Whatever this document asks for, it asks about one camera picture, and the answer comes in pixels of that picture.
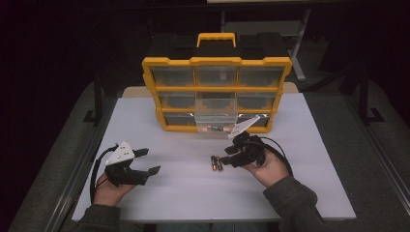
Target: white table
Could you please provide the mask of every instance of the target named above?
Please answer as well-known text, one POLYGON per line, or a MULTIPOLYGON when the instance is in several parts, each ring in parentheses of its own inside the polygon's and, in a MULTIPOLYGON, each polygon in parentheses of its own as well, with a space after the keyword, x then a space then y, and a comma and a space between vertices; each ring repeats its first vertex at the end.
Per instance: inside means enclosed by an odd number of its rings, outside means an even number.
MULTIPOLYGON (((164 131, 154 112, 152 98, 120 99, 97 154, 127 140, 135 150, 150 149, 147 156, 133 161, 132 169, 161 166, 159 174, 122 200, 122 220, 279 220, 262 194, 264 187, 246 170, 231 166, 222 172, 212 170, 210 156, 225 156, 224 148, 232 144, 229 139, 164 131)), ((324 219, 355 217, 303 94, 284 94, 274 129, 262 135, 281 145, 295 177, 317 193, 317 208, 324 219)), ((102 160, 98 176, 109 155, 102 160)), ((89 206, 88 179, 73 219, 79 220, 89 206)))

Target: yellow handle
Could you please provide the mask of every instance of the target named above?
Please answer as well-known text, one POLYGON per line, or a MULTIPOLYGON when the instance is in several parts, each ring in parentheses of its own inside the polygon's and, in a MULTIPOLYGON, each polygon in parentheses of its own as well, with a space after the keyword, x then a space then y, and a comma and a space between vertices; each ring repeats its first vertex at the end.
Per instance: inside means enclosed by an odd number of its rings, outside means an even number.
POLYGON ((200 33, 196 47, 199 47, 201 41, 232 41, 233 47, 236 47, 234 33, 200 33))

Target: hand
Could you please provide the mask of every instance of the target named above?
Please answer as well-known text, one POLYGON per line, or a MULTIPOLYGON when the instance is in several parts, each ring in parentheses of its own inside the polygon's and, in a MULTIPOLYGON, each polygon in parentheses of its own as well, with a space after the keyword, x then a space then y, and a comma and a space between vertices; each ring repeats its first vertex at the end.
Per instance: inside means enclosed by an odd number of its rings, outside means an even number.
POLYGON ((266 188, 289 176, 286 166, 273 153, 265 149, 265 162, 262 165, 253 163, 242 166, 266 188))
POLYGON ((132 185, 120 185, 114 186, 108 181, 105 172, 101 175, 97 181, 96 193, 94 195, 94 204, 116 206, 120 203, 121 199, 135 186, 132 185))

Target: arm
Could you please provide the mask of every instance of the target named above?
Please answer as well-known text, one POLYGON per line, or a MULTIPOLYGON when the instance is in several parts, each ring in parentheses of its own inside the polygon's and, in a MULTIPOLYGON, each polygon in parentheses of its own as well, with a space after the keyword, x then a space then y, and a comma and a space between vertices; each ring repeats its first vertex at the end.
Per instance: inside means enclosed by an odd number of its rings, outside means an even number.
POLYGON ((105 173, 97 181, 98 186, 94 204, 85 211, 84 216, 69 231, 119 231, 121 209, 116 207, 121 199, 135 186, 123 185, 116 187, 106 179, 105 173))
POLYGON ((289 176, 274 154, 267 150, 265 154, 262 166, 248 164, 244 168, 266 187, 265 197, 282 217, 280 229, 284 232, 332 231, 316 210, 316 193, 289 176))

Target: yellow storage organizer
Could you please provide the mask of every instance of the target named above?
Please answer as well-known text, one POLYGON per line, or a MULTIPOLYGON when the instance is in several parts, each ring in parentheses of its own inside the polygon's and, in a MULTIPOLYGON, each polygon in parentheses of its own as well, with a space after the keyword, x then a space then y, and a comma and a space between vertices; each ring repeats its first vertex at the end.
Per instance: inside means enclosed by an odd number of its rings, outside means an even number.
POLYGON ((292 62, 278 33, 157 34, 142 68, 164 130, 231 131, 259 115, 248 131, 268 132, 292 62))

